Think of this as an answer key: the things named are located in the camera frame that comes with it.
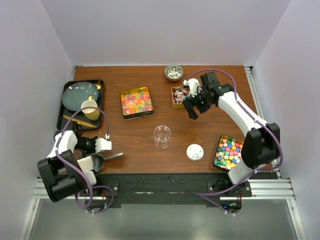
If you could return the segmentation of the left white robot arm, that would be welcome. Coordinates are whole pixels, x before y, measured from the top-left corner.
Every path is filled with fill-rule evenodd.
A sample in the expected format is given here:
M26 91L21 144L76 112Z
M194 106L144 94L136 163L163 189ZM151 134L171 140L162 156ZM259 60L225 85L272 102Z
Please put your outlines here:
M94 169L81 168L74 155L80 150L84 155L96 152L97 137L82 136L80 126L54 133L54 146L45 159L37 163L46 192L52 202L58 202L86 189L92 196L99 196L104 184L98 180Z

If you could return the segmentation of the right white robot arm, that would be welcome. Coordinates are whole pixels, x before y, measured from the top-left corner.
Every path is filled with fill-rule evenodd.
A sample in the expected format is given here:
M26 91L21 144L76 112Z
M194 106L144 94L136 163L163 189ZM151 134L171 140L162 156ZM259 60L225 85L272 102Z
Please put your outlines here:
M190 96L182 104L189 118L193 120L198 118L195 109L202 114L212 106L220 108L245 136L241 150L242 159L228 172L229 180L222 185L223 192L233 197L241 190L240 184L252 174L276 159L283 159L280 127L255 114L241 100L235 83L221 84L216 76L217 69L208 68L206 72L200 80L190 77L183 81L183 85L190 90Z

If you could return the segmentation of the metal scoop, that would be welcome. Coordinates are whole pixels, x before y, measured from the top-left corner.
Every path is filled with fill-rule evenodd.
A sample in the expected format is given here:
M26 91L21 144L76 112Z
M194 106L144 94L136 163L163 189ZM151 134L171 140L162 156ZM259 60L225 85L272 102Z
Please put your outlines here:
M124 153L120 152L105 157L102 152L93 153L87 155L86 157L78 159L77 163L83 172L95 171L96 173L100 173L104 169L106 161L122 157L123 155Z

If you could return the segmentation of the tin of translucent star candies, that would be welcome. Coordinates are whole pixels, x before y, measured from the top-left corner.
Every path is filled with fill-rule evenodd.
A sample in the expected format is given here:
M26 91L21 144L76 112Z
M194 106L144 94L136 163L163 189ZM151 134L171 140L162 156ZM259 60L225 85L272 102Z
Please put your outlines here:
M154 115L152 97L147 86L121 90L119 94L122 116L125 120Z

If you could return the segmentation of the clear plastic jar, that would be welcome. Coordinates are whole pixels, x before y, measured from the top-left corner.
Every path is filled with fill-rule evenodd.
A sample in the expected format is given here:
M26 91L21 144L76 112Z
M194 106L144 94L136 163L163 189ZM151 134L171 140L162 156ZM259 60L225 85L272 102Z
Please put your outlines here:
M172 132L169 127L165 125L157 126L153 131L154 144L160 148L165 149L169 146Z

